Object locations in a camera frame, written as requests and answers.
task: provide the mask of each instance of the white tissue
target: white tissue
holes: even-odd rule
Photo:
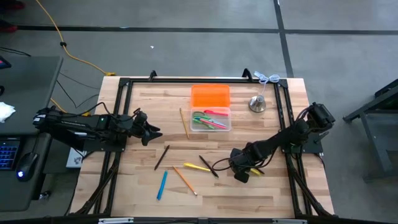
[[[0,123],[4,123],[5,120],[15,112],[14,107],[0,102]]]

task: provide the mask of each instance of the yellow marker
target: yellow marker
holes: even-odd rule
[[[191,167],[191,168],[194,168],[194,169],[200,169],[200,170],[203,170],[203,171],[208,171],[208,172],[210,172],[210,170],[209,170],[209,169],[207,169],[207,168],[200,167],[200,166],[196,166],[196,165],[193,165],[192,163],[189,163],[189,162],[184,162],[184,166],[186,166],[186,167]]]
[[[255,173],[255,174],[257,174],[257,175],[261,175],[261,173],[258,170],[256,170],[256,169],[250,169],[250,171]]]

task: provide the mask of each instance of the computer mouse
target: computer mouse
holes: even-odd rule
[[[38,157],[37,153],[30,152],[19,159],[17,165],[17,179],[19,181],[28,181],[32,178]]]

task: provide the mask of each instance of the laptop keyboard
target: laptop keyboard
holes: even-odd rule
[[[20,145],[18,138],[0,139],[0,170],[13,170]]]

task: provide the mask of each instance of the white cable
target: white cable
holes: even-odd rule
[[[272,83],[277,83],[279,82],[280,76],[277,74],[271,75],[269,78],[266,77],[265,75],[254,71],[254,75],[259,78],[259,83],[264,85],[264,88],[262,89],[261,95],[264,96],[264,91],[266,90],[266,84],[268,81],[271,81]]]

